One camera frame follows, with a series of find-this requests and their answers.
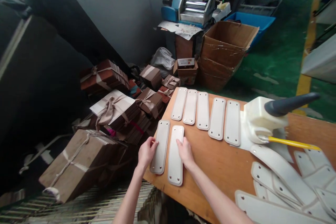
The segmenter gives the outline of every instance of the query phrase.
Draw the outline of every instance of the yellow handle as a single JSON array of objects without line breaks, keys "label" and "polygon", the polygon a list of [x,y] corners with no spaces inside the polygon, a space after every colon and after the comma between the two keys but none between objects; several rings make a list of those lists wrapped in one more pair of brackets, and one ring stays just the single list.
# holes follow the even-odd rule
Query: yellow handle
[{"label": "yellow handle", "polygon": [[286,144],[286,145],[291,145],[291,146],[299,147],[299,148],[303,148],[303,149],[314,149],[314,150],[318,150],[318,151],[321,150],[319,147],[317,147],[315,145],[310,145],[310,144],[301,143],[301,142],[295,142],[295,141],[291,141],[291,140],[274,138],[272,136],[269,136],[268,140],[269,140],[269,142],[279,142],[279,143],[283,143],[283,144]]}]

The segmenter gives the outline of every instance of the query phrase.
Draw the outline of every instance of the blue machine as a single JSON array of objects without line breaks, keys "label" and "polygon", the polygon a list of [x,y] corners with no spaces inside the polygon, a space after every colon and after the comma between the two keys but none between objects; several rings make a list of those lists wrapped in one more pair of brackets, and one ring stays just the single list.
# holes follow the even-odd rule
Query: blue machine
[{"label": "blue machine", "polygon": [[212,18],[215,10],[215,0],[207,2],[192,2],[187,0],[164,0],[161,15],[164,20],[194,25],[204,28]]}]

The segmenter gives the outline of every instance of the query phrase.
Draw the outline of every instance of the open cardboard box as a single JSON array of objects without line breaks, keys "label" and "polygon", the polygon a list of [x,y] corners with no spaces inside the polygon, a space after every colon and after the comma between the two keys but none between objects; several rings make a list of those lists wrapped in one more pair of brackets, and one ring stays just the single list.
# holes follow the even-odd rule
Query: open cardboard box
[{"label": "open cardboard box", "polygon": [[181,80],[181,85],[194,85],[197,72],[198,72],[197,61],[195,60],[195,65],[193,68],[188,68],[188,69],[179,68],[177,61],[175,61],[174,70],[173,70],[174,75],[176,74],[176,72],[177,72],[178,78]]}]

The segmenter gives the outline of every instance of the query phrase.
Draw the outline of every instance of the white plastic bag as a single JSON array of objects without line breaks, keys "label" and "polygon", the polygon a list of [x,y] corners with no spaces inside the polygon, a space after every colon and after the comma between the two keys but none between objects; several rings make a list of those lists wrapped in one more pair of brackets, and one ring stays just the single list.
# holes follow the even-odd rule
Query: white plastic bag
[{"label": "white plastic bag", "polygon": [[167,70],[174,67],[175,60],[172,58],[172,53],[167,48],[159,47],[150,62],[153,67],[164,66]]}]

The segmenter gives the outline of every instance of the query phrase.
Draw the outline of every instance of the hand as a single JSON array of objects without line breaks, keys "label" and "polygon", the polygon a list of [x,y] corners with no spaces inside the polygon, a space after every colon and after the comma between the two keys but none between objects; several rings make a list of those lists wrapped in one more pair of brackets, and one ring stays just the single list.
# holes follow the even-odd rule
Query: hand
[{"label": "hand", "polygon": [[183,138],[183,143],[181,143],[178,139],[176,139],[176,143],[179,149],[178,154],[180,155],[184,166],[189,169],[190,166],[195,163],[193,153],[191,152],[191,145],[186,137]]},{"label": "hand", "polygon": [[146,142],[141,145],[139,149],[138,167],[143,169],[143,171],[146,170],[147,166],[152,161],[158,144],[159,142],[156,142],[155,138],[150,136]]}]

